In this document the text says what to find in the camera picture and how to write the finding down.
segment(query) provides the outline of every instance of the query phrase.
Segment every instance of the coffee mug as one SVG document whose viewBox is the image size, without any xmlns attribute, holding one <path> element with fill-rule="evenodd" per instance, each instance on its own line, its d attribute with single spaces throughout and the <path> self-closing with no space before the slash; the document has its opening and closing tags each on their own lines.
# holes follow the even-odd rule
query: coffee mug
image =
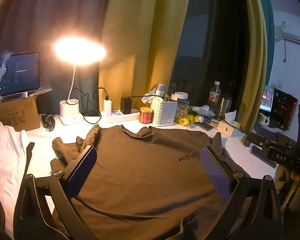
<svg viewBox="0 0 300 240">
<path fill-rule="evenodd" d="M 264 114 L 259 113 L 258 122 L 262 125 L 268 126 L 270 123 L 270 117 L 266 117 Z"/>
</svg>

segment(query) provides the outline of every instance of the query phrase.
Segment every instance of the teal curtain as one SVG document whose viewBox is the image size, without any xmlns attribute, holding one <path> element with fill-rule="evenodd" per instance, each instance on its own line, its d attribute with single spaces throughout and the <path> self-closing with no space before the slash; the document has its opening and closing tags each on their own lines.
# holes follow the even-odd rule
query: teal curtain
<svg viewBox="0 0 300 240">
<path fill-rule="evenodd" d="M 266 33 L 267 33 L 267 70 L 266 70 L 266 81 L 265 85 L 268 85 L 270 74 L 272 70 L 273 57 L 274 57 L 274 18 L 271 0 L 261 0 L 263 14 L 266 22 Z"/>
</svg>

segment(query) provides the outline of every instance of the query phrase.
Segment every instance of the mobile phone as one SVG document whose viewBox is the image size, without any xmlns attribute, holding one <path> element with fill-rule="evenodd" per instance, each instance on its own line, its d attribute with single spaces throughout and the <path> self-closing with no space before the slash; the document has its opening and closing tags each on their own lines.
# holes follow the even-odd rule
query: mobile phone
<svg viewBox="0 0 300 240">
<path fill-rule="evenodd" d="M 207 124 L 206 122 L 200 123 L 200 122 L 195 122 L 195 125 L 205 129 L 206 131 L 210 131 L 213 127 L 209 124 Z"/>
</svg>

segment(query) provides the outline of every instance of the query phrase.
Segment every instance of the lamp light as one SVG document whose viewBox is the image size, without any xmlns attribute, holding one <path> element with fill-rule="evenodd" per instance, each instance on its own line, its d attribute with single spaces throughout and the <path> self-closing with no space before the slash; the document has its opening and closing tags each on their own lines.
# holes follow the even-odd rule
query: lamp light
<svg viewBox="0 0 300 240">
<path fill-rule="evenodd" d="M 87 65 L 103 59 L 106 51 L 102 46 L 78 37 L 61 39 L 56 43 L 55 50 L 62 60 L 74 64 L 68 99 L 60 101 L 60 120 L 65 125 L 82 122 L 83 115 L 79 111 L 79 100 L 70 99 L 75 69 L 77 65 Z"/>
</svg>

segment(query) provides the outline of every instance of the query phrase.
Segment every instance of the jar lid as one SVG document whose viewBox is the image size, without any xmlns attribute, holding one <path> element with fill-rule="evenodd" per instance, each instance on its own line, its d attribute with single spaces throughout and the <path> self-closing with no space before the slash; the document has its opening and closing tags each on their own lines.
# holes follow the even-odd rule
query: jar lid
<svg viewBox="0 0 300 240">
<path fill-rule="evenodd" d="M 152 112 L 153 112 L 153 109 L 150 108 L 150 107 L 143 106 L 143 107 L 140 107 L 140 112 L 144 112 L 144 113 L 152 113 Z"/>
<path fill-rule="evenodd" d="M 174 95 L 178 97 L 178 99 L 188 99 L 188 93 L 185 92 L 175 92 Z"/>
</svg>

